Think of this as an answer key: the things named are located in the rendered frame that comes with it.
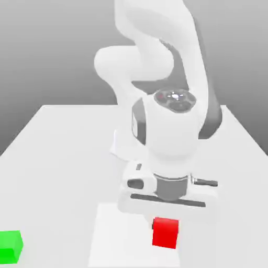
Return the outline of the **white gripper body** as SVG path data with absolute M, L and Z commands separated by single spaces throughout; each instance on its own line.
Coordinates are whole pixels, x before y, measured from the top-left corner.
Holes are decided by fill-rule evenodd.
M 173 202 L 165 202 L 155 194 L 145 195 L 136 189 L 120 186 L 120 211 L 145 216 L 182 220 L 214 220 L 218 214 L 216 187 L 190 184 L 187 194 Z

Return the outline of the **small red cube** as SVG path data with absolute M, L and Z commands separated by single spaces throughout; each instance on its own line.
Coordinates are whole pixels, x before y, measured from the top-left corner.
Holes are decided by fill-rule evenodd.
M 176 248 L 179 220 L 155 217 L 152 230 L 152 245 L 169 249 Z

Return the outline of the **small green cube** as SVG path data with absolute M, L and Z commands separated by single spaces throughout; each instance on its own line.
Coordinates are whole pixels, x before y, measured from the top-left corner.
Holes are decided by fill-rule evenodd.
M 17 263 L 23 246 L 19 230 L 0 231 L 0 264 Z

